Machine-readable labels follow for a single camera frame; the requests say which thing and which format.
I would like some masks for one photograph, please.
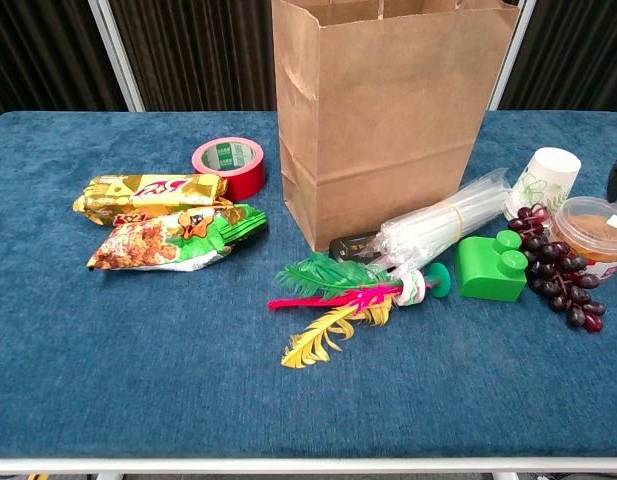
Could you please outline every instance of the chip bag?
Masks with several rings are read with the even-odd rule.
[[[265,227],[266,214],[249,205],[191,208],[119,225],[87,267],[191,272],[222,259],[235,243]]]
[[[217,175],[102,175],[72,205],[99,225],[139,222],[203,205],[229,204],[221,198],[226,179]]]

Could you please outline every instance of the plastic container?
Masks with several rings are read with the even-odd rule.
[[[617,271],[617,204],[595,197],[566,200],[550,233],[588,260],[586,272],[605,280]]]

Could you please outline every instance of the bunch of grapes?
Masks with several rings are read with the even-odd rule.
[[[520,208],[517,218],[508,222],[508,228],[521,236],[521,252],[528,259],[528,286],[546,297],[553,311],[567,312],[571,327],[600,332],[606,306],[593,301],[588,292],[599,286],[599,279],[584,271],[588,262],[566,242],[548,242],[542,222],[549,216],[546,207],[537,204]]]

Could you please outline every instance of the brown paper bag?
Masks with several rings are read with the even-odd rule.
[[[273,0],[284,200],[310,246],[457,190],[518,9]]]

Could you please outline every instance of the feather toy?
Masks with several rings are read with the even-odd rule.
[[[329,334],[343,335],[348,340],[355,333],[352,320],[381,326],[388,322],[393,303],[412,305],[423,300],[428,289],[436,297],[450,292],[450,275],[441,263],[430,266],[428,276],[419,271],[404,272],[398,277],[385,271],[373,272],[352,261],[337,262],[322,253],[313,253],[295,265],[289,265],[277,275],[278,282],[294,288],[301,298],[273,300],[270,310],[287,307],[334,307],[312,322],[299,335],[293,335],[281,364],[303,368],[316,362],[328,362],[330,348],[341,348]]]

